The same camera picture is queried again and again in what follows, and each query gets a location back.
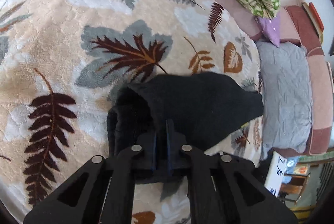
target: silver screw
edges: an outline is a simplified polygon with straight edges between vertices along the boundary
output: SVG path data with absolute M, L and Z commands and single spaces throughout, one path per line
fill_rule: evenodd
M 231 162 L 232 160 L 232 157 L 229 156 L 228 154 L 224 154 L 222 157 L 221 157 L 221 160 L 225 163 L 228 163 L 228 162 Z
M 95 155 L 91 161 L 94 163 L 94 164 L 98 164 L 98 163 L 101 163 L 102 162 L 102 157 L 100 155 Z
M 190 145 L 183 145 L 182 147 L 181 147 L 181 149 L 183 150 L 183 151 L 191 151 L 192 150 L 192 147 L 190 146 Z
M 141 151 L 141 150 L 142 150 L 142 146 L 141 146 L 141 145 L 133 145 L 133 146 L 131 147 L 131 149 L 132 149 L 133 151 Z

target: gray pillow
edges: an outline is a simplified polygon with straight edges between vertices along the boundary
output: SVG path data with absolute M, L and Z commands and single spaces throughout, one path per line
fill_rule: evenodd
M 272 147 L 304 152 L 312 127 L 312 90 L 304 48 L 257 42 L 263 78 L 261 158 Z

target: beige fleece blanket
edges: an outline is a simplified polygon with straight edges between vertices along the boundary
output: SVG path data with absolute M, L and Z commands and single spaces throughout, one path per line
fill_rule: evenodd
M 261 89 L 254 42 L 214 0 L 0 0 L 0 62 L 0 199 L 19 222 L 108 157 L 106 116 L 124 82 L 210 70 Z M 258 164 L 261 129 L 254 119 L 207 153 Z M 186 181 L 162 202 L 161 189 L 136 186 L 134 222 L 188 221 Z

